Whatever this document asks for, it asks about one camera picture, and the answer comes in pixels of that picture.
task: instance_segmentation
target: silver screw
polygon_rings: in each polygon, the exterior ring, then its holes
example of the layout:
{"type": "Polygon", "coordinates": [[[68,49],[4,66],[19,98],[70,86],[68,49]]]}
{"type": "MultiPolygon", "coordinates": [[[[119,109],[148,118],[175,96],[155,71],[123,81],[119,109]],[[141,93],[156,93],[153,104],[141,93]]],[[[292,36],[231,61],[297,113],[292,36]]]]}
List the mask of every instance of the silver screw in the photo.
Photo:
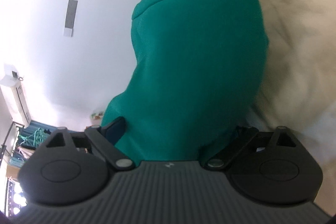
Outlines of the silver screw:
{"type": "Polygon", "coordinates": [[[129,159],[120,159],[117,160],[115,164],[120,168],[128,168],[133,164],[133,162],[129,159]]]}
{"type": "Polygon", "coordinates": [[[211,168],[220,168],[224,165],[224,162],[220,159],[212,159],[208,161],[208,166],[211,168]]]}

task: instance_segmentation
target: white logo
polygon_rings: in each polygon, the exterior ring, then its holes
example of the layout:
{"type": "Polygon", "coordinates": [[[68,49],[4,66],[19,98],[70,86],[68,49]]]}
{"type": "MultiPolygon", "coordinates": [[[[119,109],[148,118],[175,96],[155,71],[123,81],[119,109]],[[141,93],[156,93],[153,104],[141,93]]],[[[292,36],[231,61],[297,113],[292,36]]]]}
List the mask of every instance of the white logo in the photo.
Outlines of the white logo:
{"type": "Polygon", "coordinates": [[[165,164],[165,167],[171,168],[172,166],[174,166],[174,164],[172,162],[165,164]]]}

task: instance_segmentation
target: ribbed panel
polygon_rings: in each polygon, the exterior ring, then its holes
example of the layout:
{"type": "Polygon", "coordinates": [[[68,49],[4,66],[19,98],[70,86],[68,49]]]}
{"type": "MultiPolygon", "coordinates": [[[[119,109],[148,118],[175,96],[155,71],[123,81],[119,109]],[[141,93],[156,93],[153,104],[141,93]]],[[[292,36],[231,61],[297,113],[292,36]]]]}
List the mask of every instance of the ribbed panel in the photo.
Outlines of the ribbed panel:
{"type": "Polygon", "coordinates": [[[225,175],[198,162],[144,162],[120,172],[96,197],[68,207],[28,205],[14,224],[323,224],[312,203],[273,208],[239,195],[225,175]]]}

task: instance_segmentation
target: green fabric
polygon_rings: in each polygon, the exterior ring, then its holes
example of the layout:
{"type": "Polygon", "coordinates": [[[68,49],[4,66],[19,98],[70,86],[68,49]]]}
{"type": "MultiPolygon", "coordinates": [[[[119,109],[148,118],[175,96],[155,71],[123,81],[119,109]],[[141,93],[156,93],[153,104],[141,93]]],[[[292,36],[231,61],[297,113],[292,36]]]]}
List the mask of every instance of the green fabric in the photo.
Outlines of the green fabric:
{"type": "Polygon", "coordinates": [[[230,141],[260,85],[268,39],[258,0],[142,0],[137,66],[103,125],[125,117],[116,147],[141,160],[205,161],[230,141]]]}

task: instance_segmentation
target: wall-mounted unit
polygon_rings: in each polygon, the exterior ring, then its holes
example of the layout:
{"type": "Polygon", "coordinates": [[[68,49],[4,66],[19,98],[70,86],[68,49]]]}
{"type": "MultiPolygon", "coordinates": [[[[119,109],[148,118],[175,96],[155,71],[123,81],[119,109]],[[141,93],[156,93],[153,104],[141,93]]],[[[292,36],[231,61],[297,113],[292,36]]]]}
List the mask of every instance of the wall-mounted unit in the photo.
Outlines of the wall-mounted unit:
{"type": "Polygon", "coordinates": [[[5,75],[5,77],[0,80],[0,87],[13,121],[27,127],[31,122],[31,117],[22,90],[21,81],[12,76],[5,75]]]}

